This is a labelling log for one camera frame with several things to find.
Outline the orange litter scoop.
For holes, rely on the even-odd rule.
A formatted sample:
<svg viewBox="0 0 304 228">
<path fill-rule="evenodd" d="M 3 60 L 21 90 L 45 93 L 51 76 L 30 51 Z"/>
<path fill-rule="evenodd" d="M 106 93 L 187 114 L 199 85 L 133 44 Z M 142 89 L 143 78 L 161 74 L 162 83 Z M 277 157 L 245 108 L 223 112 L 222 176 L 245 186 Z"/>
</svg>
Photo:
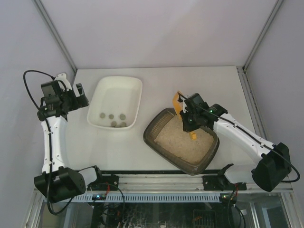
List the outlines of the orange litter scoop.
<svg viewBox="0 0 304 228">
<path fill-rule="evenodd" d="M 172 99 L 173 108 L 180 121 L 182 121 L 181 113 L 186 112 L 184 99 L 181 96 L 180 91 L 177 91 Z"/>
</svg>

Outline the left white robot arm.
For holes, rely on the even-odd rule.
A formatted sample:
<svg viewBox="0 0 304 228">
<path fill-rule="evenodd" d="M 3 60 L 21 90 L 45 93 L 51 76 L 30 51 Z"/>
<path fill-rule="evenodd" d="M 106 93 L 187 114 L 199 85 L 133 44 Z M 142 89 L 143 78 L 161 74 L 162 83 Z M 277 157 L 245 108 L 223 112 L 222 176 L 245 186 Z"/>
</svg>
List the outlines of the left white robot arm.
<svg viewBox="0 0 304 228">
<path fill-rule="evenodd" d="M 78 95 L 69 83 L 62 80 L 41 85 L 44 96 L 41 98 L 37 116 L 43 128 L 45 150 L 42 174 L 34 178 L 34 184 L 50 203 L 82 195 L 87 186 L 97 180 L 97 166 L 79 171 L 69 167 L 66 146 L 67 115 L 89 105 L 82 85 L 77 84 L 76 88 Z"/>
</svg>

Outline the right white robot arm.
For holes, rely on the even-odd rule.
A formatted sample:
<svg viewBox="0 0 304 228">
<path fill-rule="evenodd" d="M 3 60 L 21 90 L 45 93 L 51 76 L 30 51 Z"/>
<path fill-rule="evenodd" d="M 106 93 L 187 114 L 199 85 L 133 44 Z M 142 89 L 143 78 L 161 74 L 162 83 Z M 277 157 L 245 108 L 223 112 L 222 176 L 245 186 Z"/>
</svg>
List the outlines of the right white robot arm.
<svg viewBox="0 0 304 228">
<path fill-rule="evenodd" d="M 288 147 L 274 144 L 241 125 L 228 111 L 214 104 L 209 106 L 198 93 L 184 96 L 177 92 L 172 100 L 176 114 L 181 118 L 183 131 L 206 127 L 229 138 L 242 148 L 253 165 L 228 164 L 221 176 L 231 184 L 254 182 L 262 190 L 271 192 L 283 183 L 292 169 Z"/>
</svg>

